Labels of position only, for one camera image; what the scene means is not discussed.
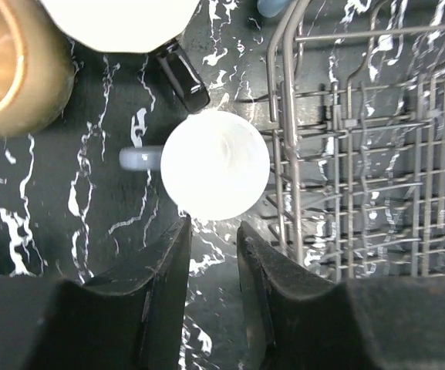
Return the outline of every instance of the metal wire rack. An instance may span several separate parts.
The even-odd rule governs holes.
[[[271,138],[274,161],[275,193],[267,200],[278,215],[270,230],[283,254],[334,281],[445,274],[445,60],[403,82],[366,85],[360,78],[379,37],[442,32],[445,24],[377,29],[392,1],[376,3],[365,31],[305,35],[310,0],[294,0],[268,46],[270,118],[278,123],[261,132]],[[360,66],[327,89],[299,91],[305,43],[337,39],[367,42]],[[387,90],[402,96],[395,113],[367,115],[368,94]],[[324,101],[323,120],[299,123],[298,107],[316,97]],[[303,153],[308,143],[321,143],[321,152]],[[373,158],[387,153],[403,158],[404,168],[374,174]],[[322,180],[307,179],[312,166]]]

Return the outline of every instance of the dish rack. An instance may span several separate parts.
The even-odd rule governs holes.
[[[393,9],[393,0],[380,0],[369,10],[366,30],[306,35],[309,2],[294,0],[286,9],[266,58],[270,118],[278,123],[261,131],[273,155],[275,192],[266,199],[277,210],[269,225],[275,245],[333,281],[444,275],[445,58],[402,81],[371,82],[364,75],[379,41],[417,38],[413,45],[421,48],[434,32],[445,37],[445,23],[380,28],[379,14]],[[313,42],[364,42],[362,61],[346,79],[301,91],[298,80]],[[379,104],[393,112],[371,114],[374,94],[398,96]],[[299,119],[309,99],[322,100],[319,122]],[[308,149],[317,144],[319,150]],[[386,167],[378,169],[382,160]]]

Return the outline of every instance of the white mug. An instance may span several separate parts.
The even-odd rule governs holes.
[[[173,202],[193,218],[227,220],[249,210],[270,173],[265,141],[246,119],[205,110],[189,116],[164,146],[125,148],[125,170],[159,170]]]

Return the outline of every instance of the marble surface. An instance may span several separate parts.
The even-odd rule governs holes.
[[[395,1],[396,26],[411,2]],[[370,0],[312,2],[306,32],[354,29],[371,6]],[[444,10],[440,0],[424,14],[445,21]],[[256,0],[202,0],[181,37],[209,88],[211,108],[237,113],[259,129],[269,127],[268,104],[237,100],[267,92],[265,50],[277,21],[261,19]],[[332,51],[311,48],[301,87],[316,89],[338,78],[342,66],[357,66],[354,58],[365,45],[356,48],[340,49],[340,42]],[[2,274],[83,282],[146,247],[183,216],[158,173],[128,173],[118,164],[121,148],[161,144],[187,116],[165,79],[144,55],[102,55],[72,41],[70,52],[76,84],[63,115],[41,133],[0,141]],[[368,74],[395,75],[387,62],[372,59]],[[301,119],[317,121],[316,104],[299,110]],[[235,236],[241,220],[266,234],[260,215],[272,212],[260,202],[228,222],[193,221],[180,368],[248,368]]]

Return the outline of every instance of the tan ceramic bowl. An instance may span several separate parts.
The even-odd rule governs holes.
[[[49,125],[72,92],[66,39],[36,0],[0,0],[0,138]]]

